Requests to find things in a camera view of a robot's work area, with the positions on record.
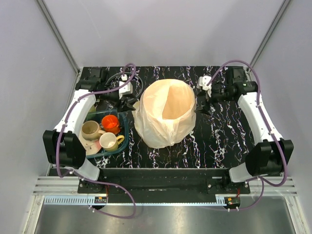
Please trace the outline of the detached white trash bag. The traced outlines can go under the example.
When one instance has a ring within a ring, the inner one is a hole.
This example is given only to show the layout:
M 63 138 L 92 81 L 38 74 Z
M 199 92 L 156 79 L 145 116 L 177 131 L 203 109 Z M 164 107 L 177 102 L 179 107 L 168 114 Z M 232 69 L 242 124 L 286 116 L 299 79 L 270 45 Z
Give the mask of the detached white trash bag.
M 194 129 L 195 107 L 195 94 L 187 83 L 178 79 L 157 80 L 134 104 L 135 129 L 150 148 L 173 146 Z

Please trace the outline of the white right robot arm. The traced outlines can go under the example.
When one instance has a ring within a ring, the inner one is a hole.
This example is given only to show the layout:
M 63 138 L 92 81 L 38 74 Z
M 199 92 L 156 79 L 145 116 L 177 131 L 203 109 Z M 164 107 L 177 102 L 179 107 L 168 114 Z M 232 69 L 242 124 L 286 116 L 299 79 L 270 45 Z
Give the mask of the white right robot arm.
M 198 79 L 198 96 L 205 97 L 205 101 L 196 112 L 211 115 L 212 104 L 235 101 L 245 115 L 253 134 L 254 147 L 246 156 L 245 162 L 229 169 L 226 178 L 221 181 L 223 191 L 233 193 L 240 182 L 286 173 L 294 145 L 276 130 L 264 107 L 259 84 L 247 79 L 243 67 L 227 69 L 226 78 L 225 86 L 213 85 L 210 76 Z

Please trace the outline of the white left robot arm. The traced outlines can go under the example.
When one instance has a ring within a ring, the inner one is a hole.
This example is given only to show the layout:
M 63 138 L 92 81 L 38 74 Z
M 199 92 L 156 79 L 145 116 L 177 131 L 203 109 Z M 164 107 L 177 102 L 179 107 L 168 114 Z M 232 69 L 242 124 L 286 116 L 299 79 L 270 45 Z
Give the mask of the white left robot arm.
M 105 188 L 104 179 L 99 177 L 100 170 L 87 158 L 86 151 L 78 139 L 83 122 L 98 98 L 124 103 L 119 97 L 119 90 L 131 83 L 136 75 L 136 66 L 129 63 L 122 68 L 121 75 L 131 67 L 130 77 L 119 87 L 109 88 L 106 78 L 80 79 L 76 84 L 74 97 L 61 121 L 53 130 L 43 133 L 43 143 L 49 163 L 56 166 L 60 178 L 69 173 L 89 180 L 88 187 L 94 193 Z

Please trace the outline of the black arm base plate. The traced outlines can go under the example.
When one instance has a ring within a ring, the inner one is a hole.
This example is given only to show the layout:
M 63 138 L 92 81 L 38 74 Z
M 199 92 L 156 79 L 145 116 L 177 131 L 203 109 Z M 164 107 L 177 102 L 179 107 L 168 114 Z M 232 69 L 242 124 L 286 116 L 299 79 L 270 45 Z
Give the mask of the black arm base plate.
M 244 182 L 231 182 L 228 169 L 101 169 L 100 181 L 115 183 L 128 191 L 194 191 L 205 194 L 249 194 Z

